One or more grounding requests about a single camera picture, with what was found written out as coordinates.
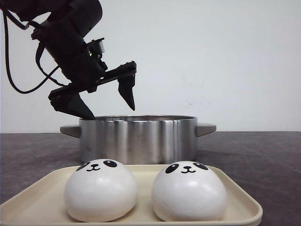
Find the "cream tray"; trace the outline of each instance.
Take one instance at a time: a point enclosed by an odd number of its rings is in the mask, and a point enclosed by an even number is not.
[[[151,186],[165,165],[128,165],[138,183],[137,205],[124,217],[106,223],[79,222],[67,213],[63,200],[65,184],[78,166],[58,169],[1,205],[1,225],[5,226],[257,226],[262,208],[224,172],[210,167],[224,183],[229,204],[221,221],[164,222],[151,206]]]

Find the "silver pot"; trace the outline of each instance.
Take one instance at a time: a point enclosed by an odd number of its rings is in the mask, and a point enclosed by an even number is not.
[[[79,138],[84,162],[108,158],[123,164],[169,164],[194,159],[197,137],[216,131],[216,126],[192,116],[126,115],[80,119],[79,125],[60,131]]]

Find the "gray table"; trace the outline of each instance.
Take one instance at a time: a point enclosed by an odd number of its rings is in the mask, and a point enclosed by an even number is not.
[[[1,134],[1,203],[80,165],[78,145],[58,133]],[[199,138],[196,160],[223,170],[261,204],[261,226],[301,225],[301,132],[215,132]]]

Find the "tray rim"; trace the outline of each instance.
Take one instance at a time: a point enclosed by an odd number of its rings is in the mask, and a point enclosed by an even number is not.
[[[146,167],[158,167],[158,166],[167,166],[168,164],[143,164],[143,165],[135,165],[135,164],[130,164],[126,165],[128,167],[138,167],[138,168],[146,168]],[[258,209],[257,214],[251,218],[247,219],[241,219],[241,220],[227,220],[227,221],[222,221],[223,226],[257,226],[261,222],[261,218],[263,215],[263,209],[261,205],[251,196],[249,195],[242,187],[240,187],[234,180],[232,180],[225,172],[223,172],[221,169],[214,167],[214,166],[208,166],[210,169],[214,169],[214,171],[219,171],[222,173],[229,181],[233,183],[233,185],[241,190],[245,196],[247,196],[248,199],[250,199]],[[21,196],[26,190],[31,189],[34,187],[37,183],[40,181],[44,180],[46,177],[49,177],[51,174],[55,174],[58,171],[66,170],[69,168],[76,168],[79,166],[69,166],[69,167],[64,167],[60,169],[56,169],[47,175],[43,176],[41,179],[37,180],[35,183],[24,189],[23,191],[19,192],[15,196],[11,197],[7,201],[5,201],[3,204],[0,205],[0,225],[3,226],[70,226],[70,225],[84,225],[84,226],[99,226],[99,225],[105,225],[105,226],[150,226],[150,225],[162,225],[162,226],[169,226],[169,225],[190,225],[190,226],[201,226],[201,225],[211,225],[211,226],[220,226],[221,221],[162,221],[162,222],[70,222],[70,223],[46,223],[46,224],[41,224],[41,223],[9,223],[2,221],[1,219],[1,209],[3,206],[8,205],[10,202],[12,202],[15,198]]]

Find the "white wall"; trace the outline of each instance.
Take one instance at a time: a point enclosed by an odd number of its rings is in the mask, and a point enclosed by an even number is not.
[[[300,0],[102,0],[103,18],[86,36],[105,37],[113,69],[137,62],[133,112],[118,82],[81,96],[93,113],[183,114],[219,131],[301,131]],[[37,19],[42,22],[43,16]],[[32,29],[9,23],[11,71],[22,89],[43,76]],[[21,95],[8,83],[1,38],[1,132],[58,132],[78,118],[55,112],[47,82]],[[46,71],[54,62],[42,59]],[[60,73],[59,81],[67,82]]]

